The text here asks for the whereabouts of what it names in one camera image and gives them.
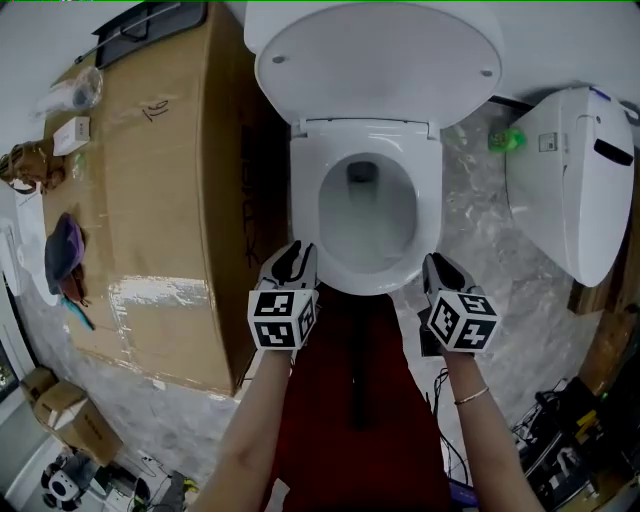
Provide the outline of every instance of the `label sticker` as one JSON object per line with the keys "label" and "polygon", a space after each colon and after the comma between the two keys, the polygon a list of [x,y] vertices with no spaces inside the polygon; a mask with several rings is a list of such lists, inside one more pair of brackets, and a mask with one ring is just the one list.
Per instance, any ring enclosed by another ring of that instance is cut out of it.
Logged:
{"label": "label sticker", "polygon": [[558,151],[558,132],[543,133],[538,136],[538,151]]}

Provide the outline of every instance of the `bracelet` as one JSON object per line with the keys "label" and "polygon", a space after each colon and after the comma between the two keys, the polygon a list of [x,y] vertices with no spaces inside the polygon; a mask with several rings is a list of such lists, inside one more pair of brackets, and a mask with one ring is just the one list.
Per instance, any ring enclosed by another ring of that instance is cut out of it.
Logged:
{"label": "bracelet", "polygon": [[475,400],[479,396],[484,395],[487,391],[489,391],[489,386],[486,386],[484,389],[481,389],[477,393],[474,393],[473,395],[468,396],[467,398],[463,398],[462,400],[456,400],[453,403],[456,404],[456,405],[466,404],[467,402],[471,402],[471,400]]}

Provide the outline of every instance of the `green plastic object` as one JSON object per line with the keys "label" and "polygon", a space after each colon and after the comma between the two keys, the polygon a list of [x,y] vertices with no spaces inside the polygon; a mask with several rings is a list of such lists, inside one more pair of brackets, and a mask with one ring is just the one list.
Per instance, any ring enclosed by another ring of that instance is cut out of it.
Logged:
{"label": "green plastic object", "polygon": [[517,128],[509,128],[503,132],[494,133],[489,136],[489,151],[496,153],[506,153],[524,146],[527,138]]}

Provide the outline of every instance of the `red skirt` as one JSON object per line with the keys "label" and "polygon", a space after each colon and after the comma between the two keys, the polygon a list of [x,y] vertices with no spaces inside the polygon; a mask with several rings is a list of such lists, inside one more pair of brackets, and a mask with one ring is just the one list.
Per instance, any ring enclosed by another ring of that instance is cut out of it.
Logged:
{"label": "red skirt", "polygon": [[285,512],[450,510],[440,431],[391,298],[321,287],[319,304],[289,380],[264,505],[280,478]]}

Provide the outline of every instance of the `large cardboard box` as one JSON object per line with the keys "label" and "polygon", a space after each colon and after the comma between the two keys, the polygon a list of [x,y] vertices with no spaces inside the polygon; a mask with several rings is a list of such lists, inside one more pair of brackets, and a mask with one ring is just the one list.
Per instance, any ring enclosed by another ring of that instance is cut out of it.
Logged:
{"label": "large cardboard box", "polygon": [[[50,119],[47,134],[72,115]],[[108,67],[85,115],[91,142],[44,198],[48,233],[65,211],[86,233],[85,311],[97,329],[69,314],[73,343],[234,394],[255,350],[248,292],[287,236],[286,125],[258,88],[242,27],[209,4],[204,25]]]}
{"label": "large cardboard box", "polygon": [[56,382],[58,382],[58,379],[56,379],[51,370],[44,366],[38,366],[29,375],[22,379],[20,387],[22,388],[22,392],[24,393],[27,401],[33,405],[36,403],[38,398],[40,398],[49,388],[53,387]]}
{"label": "large cardboard box", "polygon": [[101,466],[107,466],[122,446],[85,392],[70,382],[58,382],[46,391],[35,403],[33,412],[52,435],[83,451]]}

